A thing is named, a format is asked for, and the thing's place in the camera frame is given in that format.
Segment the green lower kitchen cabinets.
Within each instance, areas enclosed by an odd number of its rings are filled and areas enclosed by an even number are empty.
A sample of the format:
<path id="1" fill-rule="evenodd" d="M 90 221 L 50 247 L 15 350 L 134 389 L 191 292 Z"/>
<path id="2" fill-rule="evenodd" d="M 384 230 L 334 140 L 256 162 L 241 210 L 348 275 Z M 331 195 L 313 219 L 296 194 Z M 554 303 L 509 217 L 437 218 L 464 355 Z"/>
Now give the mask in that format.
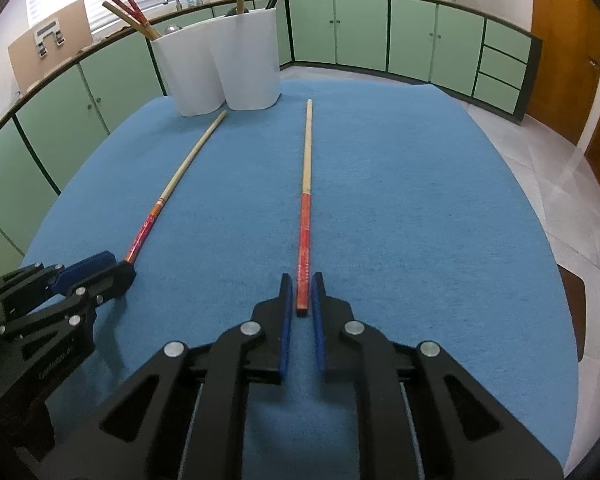
<path id="1" fill-rule="evenodd" d="M 413 84 L 513 122 L 526 114 L 542 44 L 494 16 L 434 0 L 279 0 L 279 64 Z M 123 29 L 55 68 L 0 119 L 0 274 L 95 148 L 168 91 L 157 48 Z"/>

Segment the wooden chair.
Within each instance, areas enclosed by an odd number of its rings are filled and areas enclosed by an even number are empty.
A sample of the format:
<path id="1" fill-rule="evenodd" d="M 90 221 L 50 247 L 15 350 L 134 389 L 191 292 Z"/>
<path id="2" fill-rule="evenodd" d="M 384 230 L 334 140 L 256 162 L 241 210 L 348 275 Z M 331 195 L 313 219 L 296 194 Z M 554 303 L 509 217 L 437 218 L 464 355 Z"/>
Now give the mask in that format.
<path id="1" fill-rule="evenodd" d="M 564 285 L 568 307 L 571 315 L 574 338 L 576 338 L 578 361 L 584 356 L 586 334 L 586 295 L 585 284 L 580 276 L 563 266 L 558 266 L 560 278 Z"/>

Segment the bamboo chopstick in left cup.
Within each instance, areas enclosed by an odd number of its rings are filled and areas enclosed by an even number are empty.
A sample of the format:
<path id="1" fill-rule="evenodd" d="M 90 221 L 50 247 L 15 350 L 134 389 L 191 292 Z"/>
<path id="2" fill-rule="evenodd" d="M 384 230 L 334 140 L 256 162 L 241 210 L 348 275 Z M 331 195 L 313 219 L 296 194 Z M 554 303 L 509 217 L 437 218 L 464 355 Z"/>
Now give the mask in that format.
<path id="1" fill-rule="evenodd" d="M 157 36 L 152 32 L 152 29 L 151 29 L 150 26 L 140 24 L 140 22 L 137 21 L 136 18 L 132 18 L 131 15 L 129 15 L 129 14 L 125 13 L 124 11 L 118 9 L 116 6 L 114 6 L 113 4 L 109 3 L 108 1 L 104 1 L 102 3 L 102 6 L 105 9 L 107 9 L 109 12 L 111 12 L 112 14 L 114 14 L 117 18 L 120 18 L 120 20 L 124 21 L 125 24 L 128 24 L 129 26 L 131 26 L 132 29 L 135 29 L 137 32 L 140 32 L 147 39 L 149 39 L 149 40 L 155 40 L 155 39 L 157 39 Z"/>

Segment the cardboard board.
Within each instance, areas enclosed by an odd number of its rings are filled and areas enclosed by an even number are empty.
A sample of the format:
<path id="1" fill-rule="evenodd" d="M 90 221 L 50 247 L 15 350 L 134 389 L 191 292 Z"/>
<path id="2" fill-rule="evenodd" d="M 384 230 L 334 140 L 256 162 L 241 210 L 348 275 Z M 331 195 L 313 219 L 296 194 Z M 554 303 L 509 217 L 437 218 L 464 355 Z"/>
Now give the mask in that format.
<path id="1" fill-rule="evenodd" d="M 84 0 L 76 0 L 48 16 L 8 47 L 18 89 L 25 94 L 92 43 Z"/>

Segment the white utensil cup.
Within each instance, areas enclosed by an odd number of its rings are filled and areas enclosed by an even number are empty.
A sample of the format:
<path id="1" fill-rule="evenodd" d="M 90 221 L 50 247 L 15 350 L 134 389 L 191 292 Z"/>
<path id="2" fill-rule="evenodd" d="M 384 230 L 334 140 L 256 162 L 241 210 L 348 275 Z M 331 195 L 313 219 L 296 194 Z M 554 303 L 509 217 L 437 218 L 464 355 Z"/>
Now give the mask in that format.
<path id="1" fill-rule="evenodd" d="M 274 9 L 212 18 L 210 50 L 225 101 L 232 110 L 265 110 L 279 96 Z"/>
<path id="2" fill-rule="evenodd" d="M 152 42 L 168 95 L 184 117 L 212 113 L 225 102 L 209 32 L 209 24 L 199 22 Z"/>

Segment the metal spoon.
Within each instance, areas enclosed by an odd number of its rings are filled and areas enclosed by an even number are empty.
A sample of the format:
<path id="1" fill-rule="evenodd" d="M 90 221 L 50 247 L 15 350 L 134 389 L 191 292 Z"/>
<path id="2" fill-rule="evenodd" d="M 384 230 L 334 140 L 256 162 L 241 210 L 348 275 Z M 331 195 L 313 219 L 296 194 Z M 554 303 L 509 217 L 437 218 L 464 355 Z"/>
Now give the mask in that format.
<path id="1" fill-rule="evenodd" d="M 177 25 L 177 24 L 172 24 L 172 25 L 166 26 L 164 33 L 166 35 L 170 35 L 170 34 L 173 34 L 174 32 L 178 32 L 181 29 L 182 29 L 182 26 Z"/>

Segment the wooden door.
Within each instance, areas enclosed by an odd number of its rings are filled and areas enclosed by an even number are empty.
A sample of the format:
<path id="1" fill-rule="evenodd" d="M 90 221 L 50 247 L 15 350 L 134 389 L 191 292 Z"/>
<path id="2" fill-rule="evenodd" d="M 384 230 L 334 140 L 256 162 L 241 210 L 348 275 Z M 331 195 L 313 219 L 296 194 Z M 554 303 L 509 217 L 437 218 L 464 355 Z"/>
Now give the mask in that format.
<path id="1" fill-rule="evenodd" d="M 533 0 L 542 52 L 527 113 L 576 144 L 600 81 L 600 10 L 593 0 Z"/>

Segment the white left utensil cup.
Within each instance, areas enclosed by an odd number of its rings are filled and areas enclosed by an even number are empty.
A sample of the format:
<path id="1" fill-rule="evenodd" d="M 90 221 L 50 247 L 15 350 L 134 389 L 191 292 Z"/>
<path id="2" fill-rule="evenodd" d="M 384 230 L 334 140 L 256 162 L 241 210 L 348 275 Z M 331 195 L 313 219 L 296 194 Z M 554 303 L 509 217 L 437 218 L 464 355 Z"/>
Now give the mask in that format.
<path id="1" fill-rule="evenodd" d="M 199 22 L 152 42 L 168 95 L 184 117 L 212 113 L 225 102 L 209 32 L 209 24 Z"/>

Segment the blue table cloth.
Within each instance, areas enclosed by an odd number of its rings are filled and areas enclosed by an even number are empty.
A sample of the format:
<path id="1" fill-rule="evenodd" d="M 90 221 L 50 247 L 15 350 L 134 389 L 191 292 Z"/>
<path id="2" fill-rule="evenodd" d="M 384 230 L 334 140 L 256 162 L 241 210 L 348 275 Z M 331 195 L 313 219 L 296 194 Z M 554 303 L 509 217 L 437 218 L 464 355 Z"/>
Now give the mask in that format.
<path id="1" fill-rule="evenodd" d="M 389 339 L 433 340 L 564 462 L 578 366 L 541 222 L 459 102 L 431 86 L 288 80 L 267 110 L 184 117 L 168 98 L 130 116 L 66 184 L 26 263 L 128 251 L 188 168 L 125 296 L 99 308 L 94 353 L 48 399 L 58 441 L 164 344 L 215 341 L 294 274 L 303 139 L 312 136 L 311 268 Z"/>

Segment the red bamboo chopstick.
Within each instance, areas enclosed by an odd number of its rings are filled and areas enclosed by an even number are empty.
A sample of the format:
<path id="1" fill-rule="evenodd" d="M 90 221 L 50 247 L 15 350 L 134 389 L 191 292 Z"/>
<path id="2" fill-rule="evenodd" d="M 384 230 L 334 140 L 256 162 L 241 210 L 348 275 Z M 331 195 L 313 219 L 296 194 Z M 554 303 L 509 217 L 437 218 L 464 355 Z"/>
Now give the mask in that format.
<path id="1" fill-rule="evenodd" d="M 160 37 L 160 35 L 158 34 L 158 32 L 152 27 L 152 25 L 149 23 L 148 18 L 146 18 L 146 15 L 143 14 L 143 11 L 140 10 L 140 6 L 136 3 L 135 0 L 124 0 L 122 1 L 124 3 L 126 3 L 135 13 L 136 15 L 140 18 L 140 20 L 147 26 L 150 26 L 152 29 L 152 32 L 157 36 L 157 38 Z"/>
<path id="2" fill-rule="evenodd" d="M 125 13 L 129 14 L 132 16 L 132 18 L 136 18 L 137 21 L 140 22 L 140 24 L 145 25 L 140 18 L 136 15 L 136 13 L 124 2 L 122 2 L 121 0 L 106 0 L 109 3 L 113 4 L 114 6 L 116 6 L 118 9 L 124 11 Z"/>
<path id="3" fill-rule="evenodd" d="M 125 255 L 124 260 L 129 264 L 134 264 L 140 251 L 142 250 L 148 235 L 150 234 L 152 228 L 154 227 L 157 219 L 159 218 L 161 211 L 163 211 L 164 206 L 166 206 L 166 202 L 174 193 L 176 187 L 181 182 L 188 170 L 189 166 L 192 164 L 198 153 L 204 147 L 204 144 L 212 137 L 212 134 L 215 133 L 215 130 L 219 128 L 219 125 L 222 124 L 223 120 L 228 115 L 226 110 L 222 110 L 222 112 L 214 118 L 214 121 L 211 125 L 204 130 L 202 136 L 198 139 L 196 144 L 192 147 L 189 153 L 186 155 L 184 160 L 181 162 L 181 165 L 178 166 L 178 169 L 174 172 L 173 176 L 169 180 L 166 187 L 163 189 L 161 194 L 158 197 L 158 200 L 154 203 L 149 214 L 147 215 L 143 225 L 140 227 L 140 230 L 136 233 L 134 240 L 132 241 L 131 247 Z"/>
<path id="4" fill-rule="evenodd" d="M 313 101 L 311 99 L 308 99 L 306 101 L 306 125 L 304 126 L 303 166 L 300 200 L 300 230 L 296 299 L 296 313 L 298 316 L 305 316 L 309 312 L 312 122 Z"/>

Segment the white right utensil cup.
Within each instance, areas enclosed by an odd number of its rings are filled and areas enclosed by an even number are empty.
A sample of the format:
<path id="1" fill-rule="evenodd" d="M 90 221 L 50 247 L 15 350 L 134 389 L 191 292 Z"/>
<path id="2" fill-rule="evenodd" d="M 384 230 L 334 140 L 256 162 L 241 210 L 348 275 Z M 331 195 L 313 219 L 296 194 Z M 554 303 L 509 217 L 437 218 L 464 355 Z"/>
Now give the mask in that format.
<path id="1" fill-rule="evenodd" d="M 210 50 L 225 101 L 232 110 L 265 110 L 279 96 L 274 9 L 212 18 Z"/>

